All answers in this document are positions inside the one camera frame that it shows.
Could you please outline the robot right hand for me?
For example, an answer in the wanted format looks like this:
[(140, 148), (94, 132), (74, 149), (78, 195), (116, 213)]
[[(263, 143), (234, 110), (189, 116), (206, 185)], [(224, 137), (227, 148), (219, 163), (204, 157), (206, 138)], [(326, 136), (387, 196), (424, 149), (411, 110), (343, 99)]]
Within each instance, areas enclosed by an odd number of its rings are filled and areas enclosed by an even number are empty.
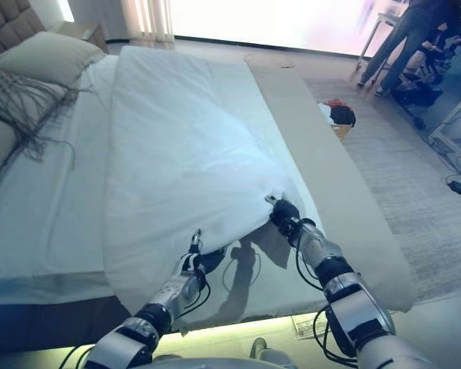
[(293, 234), (300, 221), (298, 209), (289, 201), (277, 199), (273, 195), (266, 196), (265, 201), (272, 205), (269, 221), (277, 227), (279, 233), (285, 237)]

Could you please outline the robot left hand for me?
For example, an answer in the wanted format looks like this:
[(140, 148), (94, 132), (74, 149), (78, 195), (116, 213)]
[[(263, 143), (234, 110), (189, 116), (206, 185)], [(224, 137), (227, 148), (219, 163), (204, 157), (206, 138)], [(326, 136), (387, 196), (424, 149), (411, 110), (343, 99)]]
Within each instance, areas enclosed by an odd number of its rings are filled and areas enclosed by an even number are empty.
[(223, 261), (226, 248), (220, 248), (209, 254), (203, 254), (201, 252), (202, 247), (201, 229), (198, 228), (191, 237), (188, 252), (181, 256), (177, 271), (194, 273), (200, 271), (204, 274), (210, 274), (214, 271)]

